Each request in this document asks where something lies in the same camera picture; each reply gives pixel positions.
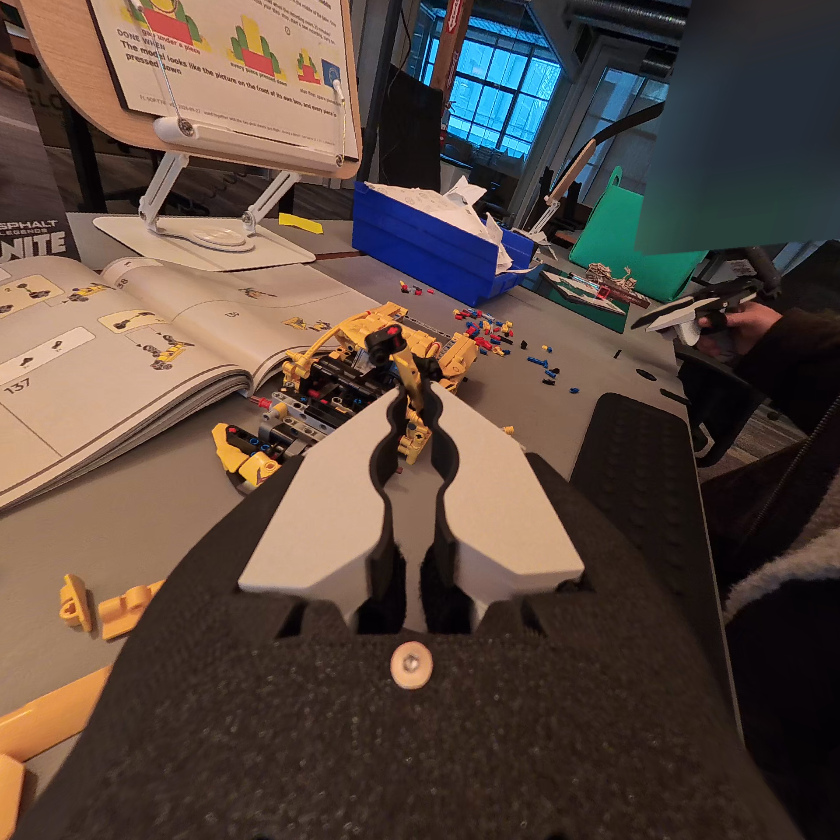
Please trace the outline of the person's right forearm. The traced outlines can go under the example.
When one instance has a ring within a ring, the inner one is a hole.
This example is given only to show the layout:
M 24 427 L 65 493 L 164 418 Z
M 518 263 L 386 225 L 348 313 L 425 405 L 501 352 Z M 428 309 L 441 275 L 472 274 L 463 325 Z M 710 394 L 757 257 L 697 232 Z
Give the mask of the person's right forearm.
M 787 311 L 735 372 L 803 433 L 814 432 L 839 393 L 838 316 Z

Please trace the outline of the yellow toy brick car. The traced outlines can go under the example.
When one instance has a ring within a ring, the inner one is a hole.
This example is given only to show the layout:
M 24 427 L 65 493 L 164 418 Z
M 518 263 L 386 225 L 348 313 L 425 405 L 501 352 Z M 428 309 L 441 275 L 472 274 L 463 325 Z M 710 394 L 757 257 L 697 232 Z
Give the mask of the yellow toy brick car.
M 391 322 L 402 325 L 409 341 L 413 331 L 434 339 L 404 325 L 406 314 L 405 308 L 387 302 L 341 321 L 310 348 L 290 353 L 277 392 L 250 398 L 262 411 L 257 433 L 225 423 L 213 428 L 216 455 L 237 491 L 245 495 L 255 490 L 291 457 L 305 455 L 384 394 L 402 387 L 394 374 L 376 371 L 364 339 Z M 437 357 L 440 374 L 423 382 L 437 382 L 456 393 L 475 361 L 472 347 L 457 335 L 455 346 L 442 359 Z

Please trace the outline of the small yellow brick bracket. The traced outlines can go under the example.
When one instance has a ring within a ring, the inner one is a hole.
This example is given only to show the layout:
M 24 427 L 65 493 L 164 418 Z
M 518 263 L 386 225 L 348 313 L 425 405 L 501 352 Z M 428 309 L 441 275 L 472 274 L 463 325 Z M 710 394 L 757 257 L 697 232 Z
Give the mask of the small yellow brick bracket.
M 151 584 L 139 584 L 125 593 L 98 604 L 101 638 L 111 641 L 130 633 L 144 614 L 165 579 Z
M 92 634 L 94 618 L 88 598 L 88 588 L 77 574 L 64 575 L 59 591 L 59 618 L 69 628 Z

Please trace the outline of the white crumpled papers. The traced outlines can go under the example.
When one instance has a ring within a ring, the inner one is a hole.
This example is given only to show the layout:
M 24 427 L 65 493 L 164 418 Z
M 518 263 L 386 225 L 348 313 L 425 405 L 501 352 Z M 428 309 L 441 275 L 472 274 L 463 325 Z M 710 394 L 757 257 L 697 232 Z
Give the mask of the white crumpled papers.
M 481 185 L 470 184 L 461 176 L 447 193 L 440 194 L 419 187 L 403 187 L 365 183 L 372 190 L 397 202 L 430 215 L 440 222 L 457 227 L 468 234 L 477 235 L 493 243 L 499 254 L 506 254 L 502 244 L 501 227 L 492 219 L 487 226 L 478 216 L 474 205 L 486 194 Z

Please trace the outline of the blue plastic bin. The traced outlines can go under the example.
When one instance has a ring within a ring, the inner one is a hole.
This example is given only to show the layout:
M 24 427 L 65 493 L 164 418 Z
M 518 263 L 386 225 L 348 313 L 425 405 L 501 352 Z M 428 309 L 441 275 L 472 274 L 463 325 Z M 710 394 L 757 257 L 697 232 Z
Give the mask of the blue plastic bin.
M 386 196 L 376 185 L 354 184 L 352 246 L 409 277 L 477 307 L 519 285 L 536 244 L 503 228 L 501 244 L 512 260 L 497 273 L 497 247 Z

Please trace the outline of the wooden display board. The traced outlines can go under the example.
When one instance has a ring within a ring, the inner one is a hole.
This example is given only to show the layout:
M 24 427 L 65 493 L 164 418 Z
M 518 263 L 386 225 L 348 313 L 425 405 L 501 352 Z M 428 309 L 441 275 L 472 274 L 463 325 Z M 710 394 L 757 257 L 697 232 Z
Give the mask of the wooden display board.
M 29 41 L 56 89 L 90 124 L 122 144 L 161 152 L 183 152 L 200 161 L 251 165 L 271 170 L 291 169 L 306 175 L 348 180 L 355 177 L 359 161 L 341 166 L 294 162 L 288 152 L 221 154 L 168 143 L 154 131 L 154 117 L 121 107 L 111 79 L 105 52 L 93 24 L 88 4 L 82 1 L 17 2 Z

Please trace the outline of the green plastic carry case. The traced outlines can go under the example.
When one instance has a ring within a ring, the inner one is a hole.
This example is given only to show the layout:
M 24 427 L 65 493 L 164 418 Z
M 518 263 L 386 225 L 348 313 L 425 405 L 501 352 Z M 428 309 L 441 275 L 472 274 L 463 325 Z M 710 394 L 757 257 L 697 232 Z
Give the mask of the green plastic carry case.
M 644 255 L 635 249 L 643 197 L 621 187 L 623 170 L 617 166 L 590 218 L 569 253 L 581 268 L 607 266 L 613 277 L 624 277 L 626 268 L 635 279 L 635 290 L 659 302 L 679 297 L 706 250 L 668 255 Z

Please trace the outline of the dark sherpa-lined jacket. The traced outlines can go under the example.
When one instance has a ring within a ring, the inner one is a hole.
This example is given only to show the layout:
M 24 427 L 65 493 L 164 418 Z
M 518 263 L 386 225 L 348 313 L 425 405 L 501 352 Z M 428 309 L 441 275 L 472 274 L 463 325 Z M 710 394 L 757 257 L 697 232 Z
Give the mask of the dark sherpa-lined jacket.
M 772 401 L 807 438 L 734 544 L 724 623 L 754 762 L 805 838 L 838 838 L 838 524 L 805 535 L 838 482 L 838 386 Z

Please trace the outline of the open instruction booklet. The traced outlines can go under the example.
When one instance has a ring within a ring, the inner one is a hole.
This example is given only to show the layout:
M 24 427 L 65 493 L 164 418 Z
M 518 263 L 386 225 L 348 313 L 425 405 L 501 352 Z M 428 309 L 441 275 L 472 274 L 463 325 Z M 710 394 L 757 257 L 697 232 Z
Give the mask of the open instruction booklet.
M 206 272 L 155 259 L 98 274 L 2 266 L 1 508 L 59 487 L 234 392 L 379 303 L 309 266 Z

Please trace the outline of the white board stand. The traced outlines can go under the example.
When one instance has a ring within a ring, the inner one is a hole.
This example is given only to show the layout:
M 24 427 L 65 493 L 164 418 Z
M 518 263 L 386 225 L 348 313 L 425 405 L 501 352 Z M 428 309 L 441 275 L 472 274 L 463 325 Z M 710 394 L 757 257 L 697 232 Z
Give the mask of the white board stand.
M 140 199 L 135 216 L 95 217 L 96 229 L 138 255 L 206 271 L 239 271 L 307 264 L 316 256 L 260 225 L 268 211 L 309 169 L 330 170 L 343 160 L 329 150 L 267 140 L 185 118 L 159 117 L 154 132 L 167 152 Z M 162 216 L 165 200 L 187 167 L 190 152 L 206 158 L 247 156 L 280 171 L 241 217 Z

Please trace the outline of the small tan brick model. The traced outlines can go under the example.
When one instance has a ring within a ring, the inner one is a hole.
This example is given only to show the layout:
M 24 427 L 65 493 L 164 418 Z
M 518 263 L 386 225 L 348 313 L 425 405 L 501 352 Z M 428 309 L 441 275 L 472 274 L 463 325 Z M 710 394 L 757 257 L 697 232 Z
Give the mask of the small tan brick model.
M 624 277 L 614 278 L 608 266 L 591 263 L 584 273 L 584 280 L 595 289 L 593 297 L 584 299 L 592 308 L 606 312 L 622 312 L 620 303 L 644 310 L 652 305 L 651 300 L 635 289 L 636 280 L 631 276 L 629 267 L 625 268 Z

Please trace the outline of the person's right hand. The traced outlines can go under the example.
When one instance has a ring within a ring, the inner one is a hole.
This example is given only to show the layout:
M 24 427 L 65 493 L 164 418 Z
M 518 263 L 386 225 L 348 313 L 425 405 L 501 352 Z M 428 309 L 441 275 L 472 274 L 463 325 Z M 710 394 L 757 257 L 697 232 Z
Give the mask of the person's right hand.
M 762 303 L 744 301 L 726 311 L 723 318 L 731 354 L 739 358 L 750 352 L 783 316 Z

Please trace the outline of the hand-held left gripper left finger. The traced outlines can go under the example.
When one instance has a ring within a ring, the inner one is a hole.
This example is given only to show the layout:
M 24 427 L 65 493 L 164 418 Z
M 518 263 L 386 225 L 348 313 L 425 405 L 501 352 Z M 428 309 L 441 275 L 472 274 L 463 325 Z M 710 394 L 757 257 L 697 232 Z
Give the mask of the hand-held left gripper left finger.
M 407 394 L 396 387 L 295 458 L 239 589 L 335 604 L 363 633 L 395 634 L 406 613 L 405 562 L 385 483 L 395 474 Z

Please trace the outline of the small yellow brick assembly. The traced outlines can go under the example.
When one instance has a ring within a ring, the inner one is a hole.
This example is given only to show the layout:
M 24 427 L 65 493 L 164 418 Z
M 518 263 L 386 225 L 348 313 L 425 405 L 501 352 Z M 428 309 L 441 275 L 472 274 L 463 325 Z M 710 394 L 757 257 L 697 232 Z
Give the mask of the small yellow brick assembly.
M 399 322 L 391 322 L 364 339 L 369 362 L 379 373 L 394 374 L 406 393 L 406 430 L 397 450 L 408 466 L 416 463 L 431 436 L 421 417 L 423 383 L 440 374 L 437 357 L 441 350 L 440 342 L 423 332 L 413 331 L 411 337 L 412 341 L 405 337 Z

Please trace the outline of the scattered small brick pieces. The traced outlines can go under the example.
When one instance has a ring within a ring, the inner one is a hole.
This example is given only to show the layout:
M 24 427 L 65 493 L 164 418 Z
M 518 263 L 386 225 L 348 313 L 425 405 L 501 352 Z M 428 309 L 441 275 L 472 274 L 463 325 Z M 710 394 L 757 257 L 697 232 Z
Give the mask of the scattered small brick pieces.
M 517 375 L 515 364 L 524 365 L 539 381 L 551 382 L 571 368 L 570 358 L 583 336 L 574 316 L 523 286 L 472 305 L 403 274 L 387 290 L 407 308 L 405 325 L 437 341 L 439 359 L 455 346 L 458 335 L 472 347 L 477 365 L 495 361 L 511 375 Z

